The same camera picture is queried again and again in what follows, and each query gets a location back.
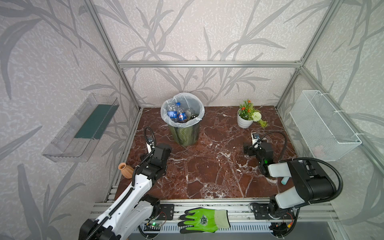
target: work glove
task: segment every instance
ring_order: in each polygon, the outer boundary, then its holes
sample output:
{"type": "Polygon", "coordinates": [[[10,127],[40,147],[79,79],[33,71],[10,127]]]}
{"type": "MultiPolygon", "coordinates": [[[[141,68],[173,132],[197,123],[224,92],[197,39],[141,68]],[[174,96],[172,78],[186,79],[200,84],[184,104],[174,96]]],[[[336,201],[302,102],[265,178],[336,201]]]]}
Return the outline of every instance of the work glove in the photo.
{"type": "Polygon", "coordinates": [[[180,233],[195,233],[195,232],[215,232],[219,228],[231,227],[228,221],[227,210],[214,210],[205,208],[195,208],[185,211],[185,215],[180,216],[181,220],[178,223],[182,228],[180,233]]]}

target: white flower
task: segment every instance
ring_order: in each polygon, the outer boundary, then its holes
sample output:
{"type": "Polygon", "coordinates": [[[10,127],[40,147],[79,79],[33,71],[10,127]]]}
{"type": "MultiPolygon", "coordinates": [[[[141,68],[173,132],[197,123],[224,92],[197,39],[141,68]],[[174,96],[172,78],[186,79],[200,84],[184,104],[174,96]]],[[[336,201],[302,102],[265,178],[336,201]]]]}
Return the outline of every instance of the white flower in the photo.
{"type": "Polygon", "coordinates": [[[261,120],[261,118],[262,118],[262,114],[259,113],[259,112],[254,112],[254,113],[252,114],[252,118],[253,118],[253,121],[254,121],[254,122],[258,122],[258,121],[261,120]]]}

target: leaf pattern wallpaper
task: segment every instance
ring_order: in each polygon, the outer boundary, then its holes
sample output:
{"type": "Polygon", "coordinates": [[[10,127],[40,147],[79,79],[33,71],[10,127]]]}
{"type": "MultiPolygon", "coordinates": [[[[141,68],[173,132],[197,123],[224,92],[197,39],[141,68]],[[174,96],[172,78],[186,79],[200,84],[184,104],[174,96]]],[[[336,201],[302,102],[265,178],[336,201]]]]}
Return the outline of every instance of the leaf pattern wallpaper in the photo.
{"type": "Polygon", "coordinates": [[[0,239],[77,239],[138,114],[82,1],[0,1],[0,239]],[[90,93],[120,103],[86,163],[43,157],[90,93]]]}
{"type": "MultiPolygon", "coordinates": [[[[348,113],[377,149],[384,153],[384,1],[344,1],[306,67],[348,113]]],[[[299,77],[279,113],[300,156],[311,156],[289,112],[302,90],[299,77]]],[[[332,201],[351,240],[382,239],[384,178],[358,147],[332,162],[344,179],[342,194],[332,201]]]]}
{"type": "MultiPolygon", "coordinates": [[[[120,61],[296,61],[330,0],[95,0],[120,61]]],[[[180,92],[206,106],[280,96],[293,69],[125,68],[142,106],[180,92]]]]}

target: blue bottle label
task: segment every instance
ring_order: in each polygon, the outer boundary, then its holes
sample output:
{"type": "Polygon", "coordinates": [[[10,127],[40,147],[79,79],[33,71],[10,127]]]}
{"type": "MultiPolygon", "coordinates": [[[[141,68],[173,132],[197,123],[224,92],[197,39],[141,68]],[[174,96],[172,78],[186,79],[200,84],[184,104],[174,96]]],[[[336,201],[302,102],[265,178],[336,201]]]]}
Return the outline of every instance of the blue bottle label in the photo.
{"type": "Polygon", "coordinates": [[[186,120],[187,119],[187,115],[185,113],[180,113],[179,114],[179,120],[186,120]]]}
{"type": "Polygon", "coordinates": [[[170,118],[177,118],[177,112],[176,111],[168,111],[167,114],[170,118]]]}

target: terracotta vase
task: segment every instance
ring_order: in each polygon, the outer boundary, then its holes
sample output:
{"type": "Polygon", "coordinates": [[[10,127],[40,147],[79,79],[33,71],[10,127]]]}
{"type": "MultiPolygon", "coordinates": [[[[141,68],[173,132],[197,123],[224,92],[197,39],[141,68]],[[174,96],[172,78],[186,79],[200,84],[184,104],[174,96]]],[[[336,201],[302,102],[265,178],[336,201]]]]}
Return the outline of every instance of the terracotta vase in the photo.
{"type": "Polygon", "coordinates": [[[128,166],[125,163],[120,163],[118,168],[120,169],[121,174],[125,178],[128,178],[128,179],[132,178],[133,168],[131,166],[128,166]]]}

